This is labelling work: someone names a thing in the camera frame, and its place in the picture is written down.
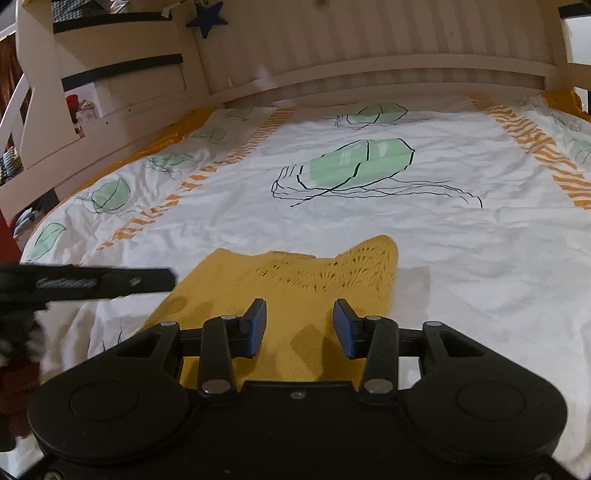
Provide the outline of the mustard yellow knit garment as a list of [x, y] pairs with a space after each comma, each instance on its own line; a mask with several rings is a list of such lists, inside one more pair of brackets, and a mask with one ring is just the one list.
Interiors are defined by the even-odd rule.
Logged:
[[266, 330], [259, 354], [236, 358], [235, 380], [359, 383], [362, 360], [346, 359], [332, 327], [335, 300], [360, 316], [390, 310], [399, 252], [381, 235], [334, 258], [289, 252], [242, 255], [217, 249], [202, 260], [146, 320], [201, 327], [222, 315], [240, 316], [252, 301], [266, 301]]

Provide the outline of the white leaf-pattern bed cover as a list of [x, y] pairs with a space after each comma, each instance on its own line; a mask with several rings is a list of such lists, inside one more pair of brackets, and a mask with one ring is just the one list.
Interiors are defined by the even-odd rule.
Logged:
[[[43, 264], [170, 268], [217, 249], [334, 258], [385, 235], [388, 317], [442, 321], [552, 382], [556, 451], [590, 473], [590, 124], [541, 97], [217, 110], [111, 171], [33, 231]], [[39, 316], [48, 380], [147, 328], [165, 294]]]

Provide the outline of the red cup on shelf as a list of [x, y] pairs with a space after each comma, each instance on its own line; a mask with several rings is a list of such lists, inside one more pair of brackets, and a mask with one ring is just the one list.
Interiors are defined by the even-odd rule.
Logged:
[[71, 94], [65, 97], [68, 112], [71, 121], [74, 125], [77, 124], [77, 111], [80, 106], [79, 97], [76, 94]]

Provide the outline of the beige wooden headboard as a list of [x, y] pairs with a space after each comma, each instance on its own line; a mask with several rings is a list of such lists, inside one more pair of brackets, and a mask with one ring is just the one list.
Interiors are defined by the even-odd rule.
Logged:
[[568, 86], [556, 1], [228, 1], [197, 36], [207, 90], [269, 105], [415, 85]]

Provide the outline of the dark blue star decoration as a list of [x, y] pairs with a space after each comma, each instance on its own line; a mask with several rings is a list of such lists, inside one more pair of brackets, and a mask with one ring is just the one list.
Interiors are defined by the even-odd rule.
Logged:
[[228, 25], [228, 20], [221, 17], [223, 5], [224, 1], [214, 3], [196, 1], [195, 17], [186, 23], [186, 27], [196, 29], [202, 39], [207, 39], [213, 27]]

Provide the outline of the beige wooden left rail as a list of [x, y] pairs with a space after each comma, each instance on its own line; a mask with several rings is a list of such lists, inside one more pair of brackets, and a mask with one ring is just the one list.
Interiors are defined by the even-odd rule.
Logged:
[[[191, 1], [166, 1], [160, 12], [115, 14], [57, 24], [47, 1], [19, 1], [16, 37], [23, 71], [1, 120], [1, 145], [13, 145], [23, 170], [1, 187], [1, 212], [13, 217], [42, 195], [31, 169], [75, 141], [83, 124], [121, 109], [181, 94], [190, 107], [209, 95], [193, 32]], [[77, 124], [65, 97], [76, 94]]]

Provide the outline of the beige wooden side rail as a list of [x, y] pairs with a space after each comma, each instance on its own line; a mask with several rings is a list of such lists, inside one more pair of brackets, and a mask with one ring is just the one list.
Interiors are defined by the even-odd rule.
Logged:
[[591, 90], [591, 66], [567, 62], [558, 67], [555, 90], [580, 88]]

